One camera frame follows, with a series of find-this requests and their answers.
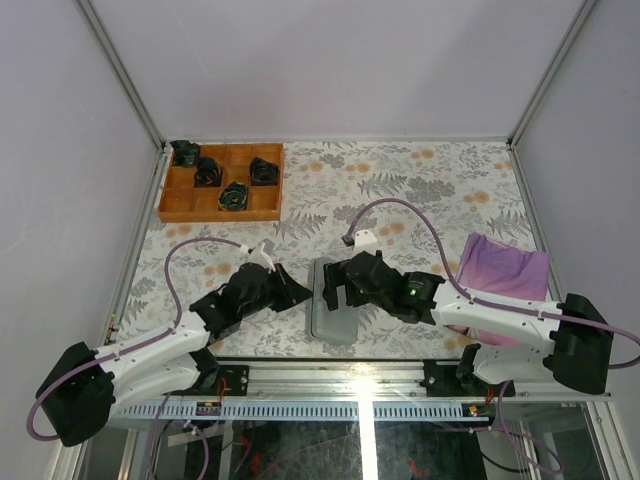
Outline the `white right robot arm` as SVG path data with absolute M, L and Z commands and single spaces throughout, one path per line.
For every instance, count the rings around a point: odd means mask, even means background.
M 606 389 L 613 336 L 583 296 L 535 302 L 500 295 L 481 297 L 441 276 L 388 266 L 380 252 L 362 251 L 323 266 L 322 298 L 331 312 L 372 304 L 408 324 L 461 326 L 496 333 L 509 345 L 465 347 L 444 395 L 454 389 L 481 395 L 505 382 L 556 381 L 601 395 Z

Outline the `grey plastic tool case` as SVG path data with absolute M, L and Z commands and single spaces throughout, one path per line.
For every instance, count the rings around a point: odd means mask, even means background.
M 319 257 L 311 262 L 308 283 L 313 296 L 306 303 L 306 332 L 310 338 L 333 346 L 352 345 L 358 339 L 359 320 L 357 309 L 346 304 L 346 287 L 337 287 L 336 310 L 328 310 L 322 295 L 327 284 L 323 267 L 330 263 L 333 263 L 333 260 L 327 257 Z

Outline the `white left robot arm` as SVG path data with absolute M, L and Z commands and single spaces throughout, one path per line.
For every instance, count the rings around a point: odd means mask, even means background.
M 212 392 L 219 363 L 209 347 L 262 310 L 279 313 L 312 296 L 281 264 L 245 263 L 228 282 L 192 303 L 177 324 L 128 341 L 67 348 L 36 392 L 53 439 L 65 447 L 95 436 L 116 413 L 163 394 Z

